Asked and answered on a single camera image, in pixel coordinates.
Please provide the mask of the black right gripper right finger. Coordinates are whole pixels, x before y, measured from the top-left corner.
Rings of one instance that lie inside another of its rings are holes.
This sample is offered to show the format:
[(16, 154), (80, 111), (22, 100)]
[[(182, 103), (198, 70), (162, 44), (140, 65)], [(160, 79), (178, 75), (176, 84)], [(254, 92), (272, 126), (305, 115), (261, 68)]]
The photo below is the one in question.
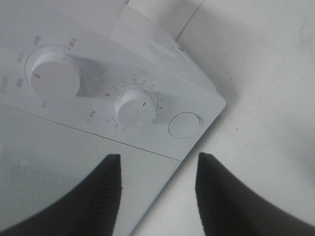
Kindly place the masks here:
[(315, 227), (261, 197), (213, 155), (198, 156), (195, 193), (207, 236), (313, 236)]

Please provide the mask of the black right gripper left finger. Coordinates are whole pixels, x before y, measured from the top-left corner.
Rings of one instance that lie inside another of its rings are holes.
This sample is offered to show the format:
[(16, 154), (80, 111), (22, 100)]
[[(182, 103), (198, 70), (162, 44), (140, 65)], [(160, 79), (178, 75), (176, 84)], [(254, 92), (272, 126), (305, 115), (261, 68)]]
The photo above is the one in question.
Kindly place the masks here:
[(75, 188), (2, 236), (111, 236), (122, 195), (120, 154), (109, 154)]

